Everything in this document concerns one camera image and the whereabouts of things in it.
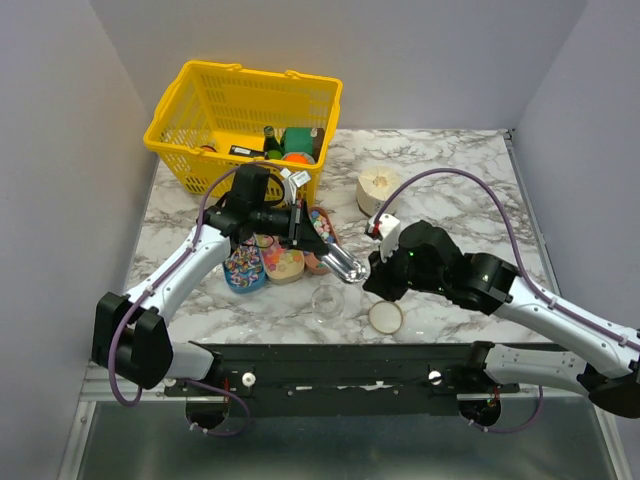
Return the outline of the pink tray of star candies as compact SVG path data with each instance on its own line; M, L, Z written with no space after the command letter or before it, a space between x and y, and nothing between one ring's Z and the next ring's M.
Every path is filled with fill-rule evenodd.
M327 243L338 242L337 234L329 215L323 208L317 206L311 207L309 215L314 229L324 241ZM304 262L306 269L311 274L325 275L329 273L329 268L311 252L304 252Z

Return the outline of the beige tray of gummy candies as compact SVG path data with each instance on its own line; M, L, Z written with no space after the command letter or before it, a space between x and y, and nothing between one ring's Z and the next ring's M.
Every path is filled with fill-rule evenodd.
M299 250L285 249L276 237L257 235L267 278L276 285L299 280L305 268L304 255Z

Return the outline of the silver metal scoop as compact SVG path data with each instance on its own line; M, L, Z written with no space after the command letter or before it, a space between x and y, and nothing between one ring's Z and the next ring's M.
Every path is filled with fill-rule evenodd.
M319 257L331 273L346 284L356 284L367 279L367 265L336 243L327 245L328 252Z

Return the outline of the blue tray of striped candies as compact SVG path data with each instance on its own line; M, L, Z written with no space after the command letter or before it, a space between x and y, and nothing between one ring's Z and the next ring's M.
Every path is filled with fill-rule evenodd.
M260 246L255 238L240 244L223 263L224 279L230 290L246 294L261 289L266 272Z

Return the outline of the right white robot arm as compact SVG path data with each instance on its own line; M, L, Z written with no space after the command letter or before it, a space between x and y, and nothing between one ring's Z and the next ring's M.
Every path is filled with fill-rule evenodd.
M383 215L370 219L365 232L379 243L368 257L365 291L386 301L408 291L442 296L560 347L542 351L490 343L461 365L467 389L480 392L493 383L548 386L583 395L619 417L638 418L638 331L553 294L492 254L462 253L443 229L425 221L402 227L397 218Z

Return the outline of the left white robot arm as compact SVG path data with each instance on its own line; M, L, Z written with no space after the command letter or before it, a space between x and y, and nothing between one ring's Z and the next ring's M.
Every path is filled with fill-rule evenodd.
M331 251L315 230L305 200L266 200L270 180L292 182L286 168L256 161L225 175L232 181L230 190L217 204L200 205L187 238L159 269L128 292L108 292L97 303L90 358L107 369L112 393L124 405L130 402L118 390L118 377L140 391L164 379L185 379L201 395L220 387L214 354L193 343L172 342L168 325L194 288L239 245L260 234L320 257Z

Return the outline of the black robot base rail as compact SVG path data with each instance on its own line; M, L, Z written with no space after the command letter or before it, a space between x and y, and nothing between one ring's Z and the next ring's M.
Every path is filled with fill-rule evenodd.
M255 417L457 415L464 394L492 395L491 343L209 344L214 386Z

